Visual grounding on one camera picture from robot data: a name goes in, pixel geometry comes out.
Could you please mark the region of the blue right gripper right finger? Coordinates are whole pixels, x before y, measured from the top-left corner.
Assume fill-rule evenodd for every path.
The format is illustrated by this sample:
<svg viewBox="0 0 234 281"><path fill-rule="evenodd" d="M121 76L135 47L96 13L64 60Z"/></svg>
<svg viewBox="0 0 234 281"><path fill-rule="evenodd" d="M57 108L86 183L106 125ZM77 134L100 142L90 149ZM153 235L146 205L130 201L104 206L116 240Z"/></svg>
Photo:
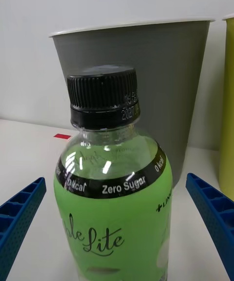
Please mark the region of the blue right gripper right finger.
<svg viewBox="0 0 234 281"><path fill-rule="evenodd" d="M234 202L193 173L186 189L199 211L230 280L234 279Z"/></svg>

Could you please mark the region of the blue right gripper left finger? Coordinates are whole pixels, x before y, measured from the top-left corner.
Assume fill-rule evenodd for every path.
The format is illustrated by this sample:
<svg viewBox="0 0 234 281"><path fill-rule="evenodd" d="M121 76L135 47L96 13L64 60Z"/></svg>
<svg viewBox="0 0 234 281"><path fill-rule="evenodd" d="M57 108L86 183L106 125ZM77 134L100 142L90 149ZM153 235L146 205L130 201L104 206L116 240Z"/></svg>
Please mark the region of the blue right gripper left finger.
<svg viewBox="0 0 234 281"><path fill-rule="evenodd" d="M0 280L5 281L46 193L40 177L0 206Z"/></svg>

